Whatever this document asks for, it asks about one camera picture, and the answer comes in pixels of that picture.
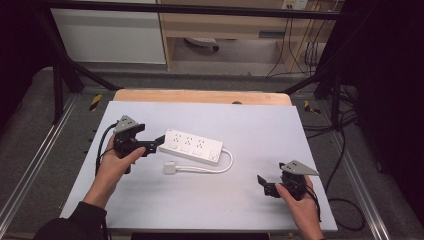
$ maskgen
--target white cable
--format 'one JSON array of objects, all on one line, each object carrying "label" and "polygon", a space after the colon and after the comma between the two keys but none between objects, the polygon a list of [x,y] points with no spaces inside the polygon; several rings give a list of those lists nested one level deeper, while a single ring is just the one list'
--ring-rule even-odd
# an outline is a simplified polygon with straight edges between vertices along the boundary
[{"label": "white cable", "polygon": [[234,157],[233,157],[233,154],[231,154],[231,152],[228,151],[225,148],[223,148],[221,151],[228,154],[228,156],[230,156],[230,164],[222,170],[211,170],[211,169],[193,167],[193,166],[175,166],[175,170],[176,171],[186,171],[186,172],[198,172],[198,173],[213,173],[213,174],[226,172],[233,165]]}]

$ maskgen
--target black sleeve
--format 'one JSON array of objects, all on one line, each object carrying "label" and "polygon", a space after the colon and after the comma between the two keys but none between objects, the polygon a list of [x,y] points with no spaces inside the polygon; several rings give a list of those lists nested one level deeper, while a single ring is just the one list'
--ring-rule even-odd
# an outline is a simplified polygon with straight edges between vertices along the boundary
[{"label": "black sleeve", "polygon": [[56,218],[44,225],[34,240],[92,240],[101,239],[100,226],[106,217],[102,208],[79,202],[68,218]]}]

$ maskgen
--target electrical outlet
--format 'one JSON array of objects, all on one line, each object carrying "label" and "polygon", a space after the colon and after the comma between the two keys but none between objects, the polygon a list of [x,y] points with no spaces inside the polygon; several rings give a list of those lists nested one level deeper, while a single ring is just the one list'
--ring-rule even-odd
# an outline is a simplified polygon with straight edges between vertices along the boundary
[{"label": "electrical outlet", "polygon": [[308,4],[308,0],[296,0],[296,4],[294,5],[294,10],[305,10],[306,4]]},{"label": "electrical outlet", "polygon": [[294,9],[296,5],[296,0],[284,0],[281,9]]},{"label": "electrical outlet", "polygon": [[281,9],[305,10],[308,0],[284,0]]},{"label": "electrical outlet", "polygon": [[223,143],[193,134],[168,129],[159,150],[191,160],[217,165]]}]

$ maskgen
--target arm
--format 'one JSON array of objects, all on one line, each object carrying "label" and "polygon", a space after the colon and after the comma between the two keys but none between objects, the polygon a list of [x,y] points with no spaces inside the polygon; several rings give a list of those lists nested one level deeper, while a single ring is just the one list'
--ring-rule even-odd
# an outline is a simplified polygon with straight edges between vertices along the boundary
[{"label": "arm", "polygon": [[[106,150],[113,148],[112,136]],[[139,159],[146,149],[138,148],[120,159],[114,150],[104,154],[97,176],[82,202],[68,219],[53,219],[44,225],[34,240],[98,239],[100,226],[106,217],[106,207],[125,170]]]},{"label": "arm", "polygon": [[[305,176],[306,184],[313,189],[313,185],[308,176]],[[300,231],[303,239],[318,240],[324,239],[324,234],[319,225],[317,209],[314,200],[305,194],[302,200],[296,201],[287,189],[281,184],[275,184],[281,198],[287,203],[294,222]]]}]

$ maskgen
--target white cabinet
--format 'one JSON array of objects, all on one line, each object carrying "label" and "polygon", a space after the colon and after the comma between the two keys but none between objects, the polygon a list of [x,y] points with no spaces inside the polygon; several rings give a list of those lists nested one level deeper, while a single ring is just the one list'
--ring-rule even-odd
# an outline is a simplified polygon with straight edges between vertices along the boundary
[{"label": "white cabinet", "polygon": [[[102,0],[107,1],[156,3]],[[68,9],[52,12],[68,55],[74,61],[165,64],[157,13]]]}]

